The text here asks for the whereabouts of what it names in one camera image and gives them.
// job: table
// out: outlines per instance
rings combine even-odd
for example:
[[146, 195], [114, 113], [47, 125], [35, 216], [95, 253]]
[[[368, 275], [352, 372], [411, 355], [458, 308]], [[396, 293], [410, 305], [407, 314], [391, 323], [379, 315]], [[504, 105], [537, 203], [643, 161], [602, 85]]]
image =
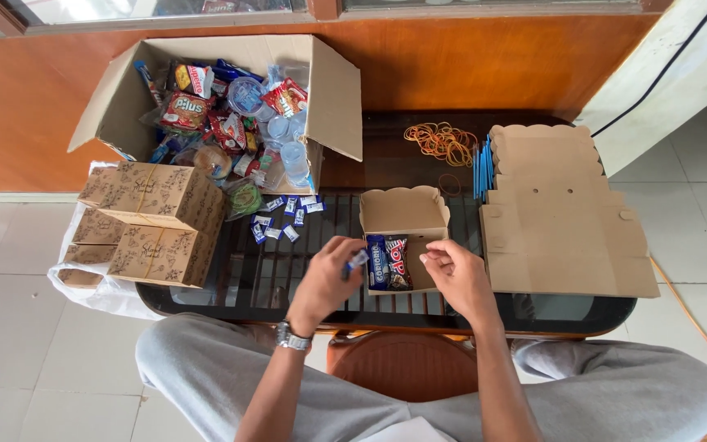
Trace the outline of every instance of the table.
[[[325, 212], [306, 216], [300, 238], [290, 243], [269, 239], [256, 245], [246, 219], [225, 222], [214, 253], [207, 284], [186, 289], [138, 283], [143, 301], [163, 315], [184, 311], [236, 323], [277, 323], [304, 275], [310, 258], [334, 235], [361, 237], [358, 195], [367, 189], [395, 186], [438, 186], [440, 175], [457, 177], [461, 192], [445, 195], [451, 212], [449, 234], [480, 256], [482, 233], [478, 203], [472, 195], [472, 170], [451, 167], [419, 152], [415, 142], [403, 139], [406, 127], [448, 121], [483, 139], [495, 124], [568, 124], [547, 115], [524, 113], [365, 113], [363, 135], [365, 161], [358, 163], [330, 149], [324, 152], [320, 194]], [[451, 194], [457, 182], [446, 177], [444, 189]], [[280, 209], [272, 216], [282, 226], [290, 217]], [[496, 302], [509, 336], [583, 338], [606, 333], [623, 323], [636, 299], [610, 296], [496, 293]], [[421, 331], [472, 335], [439, 293], [407, 293], [368, 296], [364, 287], [327, 317], [321, 329]]]

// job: person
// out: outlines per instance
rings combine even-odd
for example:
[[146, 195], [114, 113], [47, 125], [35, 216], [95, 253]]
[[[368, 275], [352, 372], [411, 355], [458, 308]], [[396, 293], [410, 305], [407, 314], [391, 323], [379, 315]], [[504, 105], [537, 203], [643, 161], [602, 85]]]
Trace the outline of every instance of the person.
[[[341, 269], [365, 245], [333, 237], [311, 259], [286, 315], [293, 335], [313, 336], [359, 287], [360, 272], [344, 281]], [[480, 257], [445, 240], [429, 243], [420, 259], [473, 329], [478, 393], [406, 403], [305, 367], [306, 351], [274, 348], [263, 328], [192, 314], [144, 331], [136, 345], [142, 379], [209, 442], [683, 442], [707, 434], [704, 363], [629, 342], [514, 340], [509, 347]], [[521, 386], [515, 364], [553, 381]]]

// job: black cable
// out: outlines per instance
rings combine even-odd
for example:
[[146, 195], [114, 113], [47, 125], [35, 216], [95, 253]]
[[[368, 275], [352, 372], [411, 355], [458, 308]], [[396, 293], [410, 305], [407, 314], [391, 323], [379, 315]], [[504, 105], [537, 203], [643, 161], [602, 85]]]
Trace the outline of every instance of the black cable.
[[659, 80], [661, 80], [662, 77], [664, 76], [664, 74], [667, 73], [667, 71], [670, 69], [670, 66], [672, 66], [673, 63], [675, 62], [675, 60], [678, 59], [678, 57], [681, 55], [681, 53], [683, 52], [683, 50], [687, 48], [687, 46], [689, 45], [689, 43], [691, 43], [691, 41], [692, 41], [692, 39], [694, 38], [694, 36], [697, 35], [698, 32], [700, 32], [700, 30], [701, 30], [702, 27], [705, 25], [705, 23], [707, 23], [707, 14], [702, 18], [702, 21], [701, 21], [700, 23], [698, 23], [698, 25], [694, 28], [694, 30], [692, 31], [692, 34], [690, 34], [689, 37], [687, 37], [686, 41], [683, 42], [683, 45], [681, 45], [681, 47], [678, 48], [678, 50], [677, 50], [677, 51], [675, 52], [675, 54], [673, 55], [673, 58], [671, 58], [670, 61], [667, 62], [667, 65], [664, 66], [664, 68], [662, 69], [662, 71], [659, 73], [659, 76], [656, 77], [656, 79], [653, 81], [653, 83], [651, 84], [651, 86], [648, 87], [648, 90], [646, 90], [646, 93], [643, 94], [643, 96], [640, 97], [640, 99], [637, 100], [637, 102], [636, 102], [634, 105], [632, 105], [631, 108], [626, 109], [621, 115], [615, 117], [615, 119], [614, 119], [613, 121], [609, 122], [609, 123], [606, 124], [604, 127], [602, 127], [601, 129], [599, 129], [598, 131], [594, 132], [594, 135], [592, 135], [592, 137], [595, 137], [595, 136], [601, 134], [607, 127], [612, 126], [612, 125], [615, 124], [618, 120], [620, 120], [621, 118], [623, 118], [624, 116], [626, 116], [626, 114], [628, 114], [628, 113], [632, 112], [633, 110], [635, 110], [635, 108], [636, 108], [637, 106], [640, 106], [640, 103], [642, 103], [643, 100], [645, 100], [646, 97], [648, 97], [648, 95], [653, 91], [653, 88], [656, 87], [657, 84], [659, 84]]

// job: gray sweatpants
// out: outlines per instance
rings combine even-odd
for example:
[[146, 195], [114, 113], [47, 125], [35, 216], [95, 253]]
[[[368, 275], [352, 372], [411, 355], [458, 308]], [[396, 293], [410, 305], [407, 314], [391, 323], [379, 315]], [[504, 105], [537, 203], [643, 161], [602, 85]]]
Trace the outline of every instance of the gray sweatpants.
[[[206, 440], [233, 440], [269, 363], [272, 350], [259, 338], [255, 327], [182, 314], [144, 331], [136, 360], [144, 383]], [[707, 433], [707, 365], [682, 352], [521, 340], [513, 356], [528, 373], [555, 380], [524, 386], [547, 442], [692, 442]], [[482, 440], [478, 401], [472, 393], [410, 404], [305, 367], [293, 440], [357, 440], [417, 416], [460, 442]]]

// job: tiled floor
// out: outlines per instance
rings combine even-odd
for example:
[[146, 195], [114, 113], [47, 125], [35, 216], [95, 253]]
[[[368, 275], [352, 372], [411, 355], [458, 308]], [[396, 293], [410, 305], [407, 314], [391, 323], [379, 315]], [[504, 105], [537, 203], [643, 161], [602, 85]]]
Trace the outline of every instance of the tiled floor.
[[[653, 256], [707, 330], [707, 109], [611, 182], [627, 193]], [[200, 442], [137, 375], [133, 347], [150, 322], [66, 301], [44, 276], [72, 210], [0, 204], [0, 441]], [[707, 362], [707, 344], [669, 288], [660, 289], [661, 298], [639, 301], [608, 337], [677, 347]], [[308, 365], [323, 369], [328, 341], [317, 337]]]

